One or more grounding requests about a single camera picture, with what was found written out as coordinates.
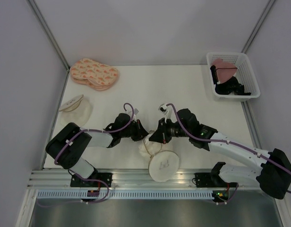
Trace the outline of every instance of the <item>pink cloth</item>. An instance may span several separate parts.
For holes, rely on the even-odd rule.
[[[218,81],[223,84],[228,81],[237,72],[237,67],[229,62],[223,61],[218,58],[213,61],[212,65],[216,67],[216,74]]]

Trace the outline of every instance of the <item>plastic basket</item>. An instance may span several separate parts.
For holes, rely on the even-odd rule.
[[[218,58],[223,59],[223,61],[230,62],[238,68],[236,78],[238,79],[239,83],[244,85],[245,92],[251,92],[250,96],[237,96],[234,93],[229,95],[220,95],[215,92],[215,84],[213,82],[213,76],[210,67],[212,66],[212,62]],[[244,102],[250,98],[258,98],[260,96],[259,86],[246,54],[234,52],[210,52],[206,55],[206,60],[215,100],[226,99],[231,101]]]

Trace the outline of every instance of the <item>white wall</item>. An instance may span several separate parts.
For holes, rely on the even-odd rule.
[[[206,63],[240,52],[268,0],[36,0],[68,63]]]
[[[251,108],[263,147],[283,150],[291,162],[291,0],[276,2],[248,56],[261,90]]]
[[[66,72],[25,0],[0,0],[0,227],[38,168]]]

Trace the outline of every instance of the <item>orange pattern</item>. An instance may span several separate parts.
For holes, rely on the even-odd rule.
[[[110,88],[118,78],[118,70],[112,66],[83,58],[70,69],[74,82],[85,84],[93,89],[103,91]]]

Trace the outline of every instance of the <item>white table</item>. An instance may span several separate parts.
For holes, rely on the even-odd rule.
[[[173,103],[177,110],[188,108],[200,123],[252,145],[241,103],[213,100],[207,66],[117,66],[117,69],[120,78],[106,91],[93,90],[68,78],[62,104],[83,94],[93,107],[84,128],[105,128],[124,112],[123,104],[129,102],[139,110],[137,118],[144,128],[156,130],[158,120],[163,117],[159,105]],[[60,115],[53,136],[63,128],[59,118]],[[218,161],[240,165],[228,157],[194,147],[187,138],[173,138],[171,142],[173,151],[180,157],[180,169],[212,168]],[[124,138],[114,148],[87,148],[82,157],[96,168],[147,169],[148,159],[138,151],[140,143]],[[47,155],[44,168],[61,167],[54,165],[53,158]]]

